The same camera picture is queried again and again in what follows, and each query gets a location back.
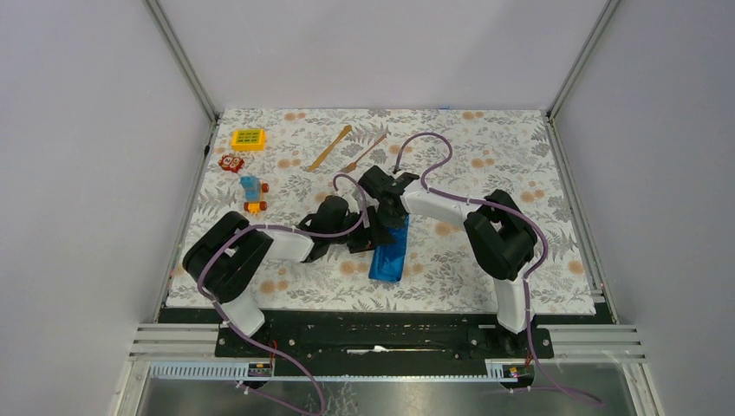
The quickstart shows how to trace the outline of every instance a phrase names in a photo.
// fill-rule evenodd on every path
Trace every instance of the yellow toy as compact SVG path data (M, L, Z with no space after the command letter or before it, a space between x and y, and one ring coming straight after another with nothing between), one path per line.
M266 134L262 128L235 130L232 134L232 150L236 152L252 152L265 148Z

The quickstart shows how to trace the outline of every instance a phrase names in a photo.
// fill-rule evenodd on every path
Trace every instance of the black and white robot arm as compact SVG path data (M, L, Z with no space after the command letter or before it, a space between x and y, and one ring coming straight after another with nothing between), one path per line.
M293 231L260 226L247 232L214 262L205 276L204 287L231 321L252 335L263 325L264 318L245 289L263 260L310 263L326 254L331 244L346 244L352 253L374 250L378 245L393 242L385 227L400 228L407 215L422 215L465 229L478 264L493 278L498 323L514 334L523 331L528 322L523 281L518 276L533 258L537 241L534 231L523 220L489 206L460 203L429 193L421 187L418 178L408 172L388 175L373 166L359 181L365 192L379 203L377 209L367 208L367 224L341 237L300 234L300 231L334 234L360 220L360 213L350 211L344 198L327 197L317 212L306 216ZM519 211L506 192L497 190L485 199ZM225 214L186 253L185 270L198 280L215 252L249 225L237 212Z

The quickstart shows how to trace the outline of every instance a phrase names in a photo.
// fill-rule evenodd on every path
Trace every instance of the leaf pattern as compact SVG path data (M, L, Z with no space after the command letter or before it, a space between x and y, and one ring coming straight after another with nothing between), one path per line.
M350 124L348 134L314 172L306 168ZM218 161L240 128L264 128L262 152L237 153L245 165L225 172ZM218 127L192 219L180 245L166 305L210 307L197 293L180 259L228 211L243 210L240 176L270 185L268 210L244 215L252 222L297 224L329 194L340 192L332 177L386 133L387 138L351 173L359 178L373 164L392 170L400 145L419 132L444 134L454 157L432 172L432 186L483 197L496 189L511 194L549 239L550 259L530 279L533 307L544 314L591 314L594 305L580 260L569 204L538 111L228 109ZM422 173L447 154L434 138L411 142L401 169ZM411 217L400 283L368 279L372 252L351 255L332 246L320 260L304 264L265 261L248 286L258 305L273 309L400 310L488 313L498 310L492 279L477 265L463 230L431 218Z

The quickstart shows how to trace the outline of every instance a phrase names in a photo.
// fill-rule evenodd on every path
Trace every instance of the gray wall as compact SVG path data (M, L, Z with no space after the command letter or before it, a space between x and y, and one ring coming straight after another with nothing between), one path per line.
M141 1L3 1L0 56L0 414L99 416L207 123Z
M215 105L546 108L605 0L163 0Z
M627 0L558 126L667 414L732 414L735 3Z

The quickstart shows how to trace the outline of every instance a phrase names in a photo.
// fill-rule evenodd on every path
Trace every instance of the wooden utensil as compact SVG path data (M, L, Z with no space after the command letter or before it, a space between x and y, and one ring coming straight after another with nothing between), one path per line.
M377 139L377 141L375 141L375 143L373 143L371 147L368 147L367 150L363 154L361 154L359 158L357 158L357 160L343 167L340 172L342 173L352 172L357 167L357 162L359 162L360 159L364 158L366 154L370 153L370 151L373 150L374 147L378 146L386 137L387 137L387 134L383 134L379 139Z
M319 157L316 158L314 163L311 164L311 166L309 166L309 169L307 169L306 172L312 172L317 167L319 167L319 165L322 164L322 162L327 158L327 156L329 156L329 153L332 152L335 146L337 146L337 143L339 143L340 140L342 140L344 136L346 136L351 131L352 131L352 126L347 124L345 128L343 128L340 134L337 136L335 141L333 141L331 145L329 145L326 149L324 149L324 152L322 152L322 154L320 154Z

